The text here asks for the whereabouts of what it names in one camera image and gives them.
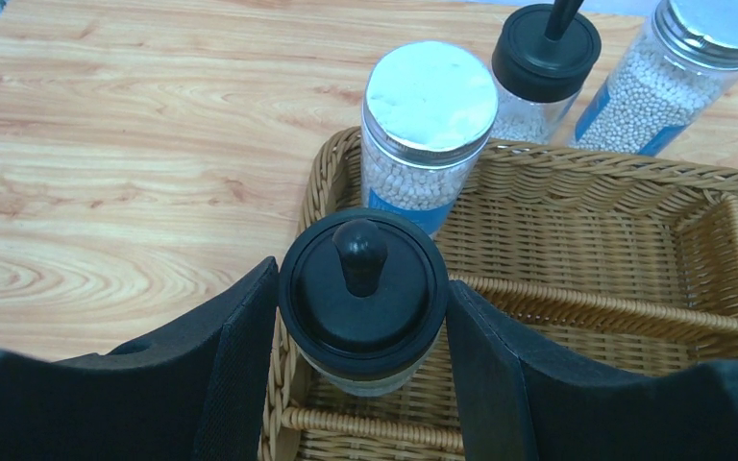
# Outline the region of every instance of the table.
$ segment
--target table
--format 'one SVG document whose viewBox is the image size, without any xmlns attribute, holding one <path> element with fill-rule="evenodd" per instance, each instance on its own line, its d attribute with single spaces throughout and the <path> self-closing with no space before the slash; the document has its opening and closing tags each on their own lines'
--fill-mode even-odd
<svg viewBox="0 0 738 461">
<path fill-rule="evenodd" d="M 419 39 L 487 60 L 513 9 L 393 0 L 15 0 L 0 20 L 0 347 L 106 352 L 279 260 L 318 147 Z M 588 15 L 603 52 L 640 18 Z M 738 167 L 738 85 L 662 157 Z"/>
</svg>

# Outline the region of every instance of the brown basket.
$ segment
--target brown basket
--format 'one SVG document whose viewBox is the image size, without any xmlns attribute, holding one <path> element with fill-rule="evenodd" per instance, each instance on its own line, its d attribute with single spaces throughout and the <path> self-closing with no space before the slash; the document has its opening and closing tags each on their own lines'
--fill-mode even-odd
<svg viewBox="0 0 738 461">
<path fill-rule="evenodd" d="M 359 205 L 358 129 L 315 159 L 299 231 Z M 503 141 L 437 236 L 455 279 L 554 341 L 650 376 L 738 358 L 738 170 Z M 464 459 L 448 343 L 359 399 L 277 321 L 259 459 Z"/>
</svg>

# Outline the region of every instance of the metal lid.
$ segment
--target metal lid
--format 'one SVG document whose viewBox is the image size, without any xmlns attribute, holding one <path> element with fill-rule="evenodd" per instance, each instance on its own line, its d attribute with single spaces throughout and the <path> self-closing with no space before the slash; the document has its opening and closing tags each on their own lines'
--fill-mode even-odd
<svg viewBox="0 0 738 461">
<path fill-rule="evenodd" d="M 685 60 L 738 70 L 738 2 L 663 0 L 653 14 L 652 30 Z"/>
<path fill-rule="evenodd" d="M 420 41 L 375 65 L 363 100 L 363 124 L 391 156 L 448 166 L 488 140 L 497 90 L 485 64 L 458 46 Z"/>
<path fill-rule="evenodd" d="M 414 364 L 445 317 L 448 271 L 406 219 L 360 208 L 318 221 L 292 244 L 279 306 L 290 335 L 321 369 L 351 380 Z"/>
<path fill-rule="evenodd" d="M 529 5 L 510 15 L 491 58 L 503 88 L 534 103 L 564 101 L 578 93 L 601 53 L 595 26 L 575 11 L 561 36 L 547 37 L 553 9 Z"/>
</svg>

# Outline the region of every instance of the wicker basket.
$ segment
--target wicker basket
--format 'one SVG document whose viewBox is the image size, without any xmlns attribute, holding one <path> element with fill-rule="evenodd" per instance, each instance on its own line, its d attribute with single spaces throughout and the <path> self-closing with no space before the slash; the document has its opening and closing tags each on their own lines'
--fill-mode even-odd
<svg viewBox="0 0 738 461">
<path fill-rule="evenodd" d="M 299 231 L 359 205 L 358 129 L 314 161 Z M 491 143 L 437 236 L 452 277 L 554 341 L 650 376 L 738 357 L 738 170 Z M 448 343 L 348 396 L 277 322 L 259 459 L 460 460 Z"/>
</svg>

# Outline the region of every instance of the black handle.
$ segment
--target black handle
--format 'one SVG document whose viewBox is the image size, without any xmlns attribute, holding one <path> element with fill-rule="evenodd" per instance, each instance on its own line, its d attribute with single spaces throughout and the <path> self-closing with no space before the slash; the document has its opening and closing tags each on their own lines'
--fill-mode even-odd
<svg viewBox="0 0 738 461">
<path fill-rule="evenodd" d="M 561 39 L 583 2 L 584 0 L 555 0 L 545 29 L 545 37 L 552 41 Z"/>
<path fill-rule="evenodd" d="M 344 223 L 335 231 L 332 243 L 338 250 L 349 292 L 361 298 L 375 293 L 388 256 L 378 226 L 368 219 Z"/>
</svg>

